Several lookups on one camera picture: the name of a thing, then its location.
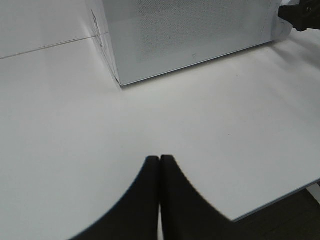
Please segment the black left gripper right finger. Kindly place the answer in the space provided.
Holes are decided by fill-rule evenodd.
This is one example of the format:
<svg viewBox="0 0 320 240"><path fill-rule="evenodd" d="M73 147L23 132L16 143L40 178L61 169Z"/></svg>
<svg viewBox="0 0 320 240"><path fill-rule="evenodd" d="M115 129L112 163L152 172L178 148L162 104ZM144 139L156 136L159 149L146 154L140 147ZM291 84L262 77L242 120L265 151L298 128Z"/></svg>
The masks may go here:
<svg viewBox="0 0 320 240"><path fill-rule="evenodd" d="M233 224L192 186L172 155L160 158L160 209L165 240L233 240Z"/></svg>

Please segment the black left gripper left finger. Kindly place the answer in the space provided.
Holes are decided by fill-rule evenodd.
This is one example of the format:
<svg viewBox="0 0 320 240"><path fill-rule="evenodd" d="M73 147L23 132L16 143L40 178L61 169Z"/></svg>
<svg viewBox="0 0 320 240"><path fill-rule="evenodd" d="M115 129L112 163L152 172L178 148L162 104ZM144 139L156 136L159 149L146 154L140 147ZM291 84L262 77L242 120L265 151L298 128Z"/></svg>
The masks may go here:
<svg viewBox="0 0 320 240"><path fill-rule="evenodd" d="M157 240L160 159L148 156L120 200L74 240Z"/></svg>

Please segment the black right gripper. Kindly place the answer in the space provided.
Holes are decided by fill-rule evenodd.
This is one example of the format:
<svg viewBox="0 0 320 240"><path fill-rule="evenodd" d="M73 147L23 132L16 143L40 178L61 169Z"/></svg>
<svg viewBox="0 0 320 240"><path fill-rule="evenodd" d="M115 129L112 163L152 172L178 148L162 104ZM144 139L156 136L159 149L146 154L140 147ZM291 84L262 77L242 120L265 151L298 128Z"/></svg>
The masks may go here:
<svg viewBox="0 0 320 240"><path fill-rule="evenodd" d="M300 0L298 4L280 6L278 17L298 32L320 29L320 0Z"/></svg>

